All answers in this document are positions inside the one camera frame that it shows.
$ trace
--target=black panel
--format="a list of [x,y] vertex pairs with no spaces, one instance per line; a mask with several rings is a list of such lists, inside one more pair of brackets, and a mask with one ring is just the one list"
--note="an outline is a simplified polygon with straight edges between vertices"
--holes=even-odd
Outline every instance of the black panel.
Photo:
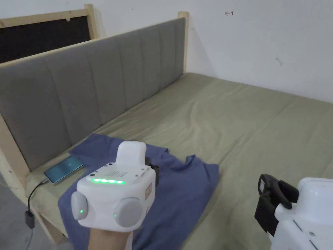
[[87,17],[0,29],[0,63],[90,40]]

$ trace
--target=headboard panel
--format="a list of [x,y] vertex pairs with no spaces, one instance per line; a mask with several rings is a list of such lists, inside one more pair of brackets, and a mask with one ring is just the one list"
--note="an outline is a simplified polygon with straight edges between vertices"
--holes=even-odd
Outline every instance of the headboard panel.
[[185,19],[0,67],[0,112],[29,169],[183,74]]

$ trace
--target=green led light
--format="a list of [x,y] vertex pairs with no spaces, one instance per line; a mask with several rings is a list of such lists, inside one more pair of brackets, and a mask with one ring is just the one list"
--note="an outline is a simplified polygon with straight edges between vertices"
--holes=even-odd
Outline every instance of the green led light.
[[107,180],[107,179],[92,179],[92,182],[97,182],[97,183],[126,184],[125,181],[116,181],[116,180]]

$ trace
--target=blue cloth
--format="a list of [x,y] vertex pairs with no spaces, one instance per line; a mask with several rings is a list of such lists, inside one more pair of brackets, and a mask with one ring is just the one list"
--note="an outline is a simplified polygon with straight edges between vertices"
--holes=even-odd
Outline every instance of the blue cloth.
[[[92,134],[70,154],[87,167],[81,178],[108,162],[114,162],[123,140]],[[160,183],[155,201],[142,227],[135,233],[133,249],[178,249],[193,230],[219,181],[218,165],[203,163],[195,155],[182,163],[167,148],[147,144],[146,157],[160,167]],[[71,195],[73,185],[60,197],[58,206],[68,238],[75,250],[88,248],[89,228],[74,220]]]

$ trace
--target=black cable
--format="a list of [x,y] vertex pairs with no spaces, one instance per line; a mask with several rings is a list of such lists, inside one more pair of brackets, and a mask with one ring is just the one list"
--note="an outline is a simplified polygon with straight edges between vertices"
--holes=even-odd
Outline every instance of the black cable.
[[31,196],[32,196],[32,194],[36,191],[36,189],[39,187],[39,186],[41,186],[41,185],[43,185],[44,184],[44,182],[43,181],[41,181],[32,191],[31,191],[31,193],[30,193],[30,195],[29,195],[29,198],[28,198],[28,211],[29,212],[31,212],[31,210],[30,210],[30,199],[31,199]]
[[27,224],[27,226],[30,228],[30,229],[33,229],[35,227],[35,216],[34,214],[31,212],[31,209],[30,209],[30,199],[32,197],[32,194],[35,192],[35,190],[43,185],[44,183],[46,183],[48,181],[48,179],[46,180],[43,180],[41,181],[33,190],[32,192],[30,193],[29,195],[29,198],[28,198],[28,211],[25,212],[25,223]]
[[25,250],[29,250],[33,234],[34,234],[34,229],[31,229],[30,239]]

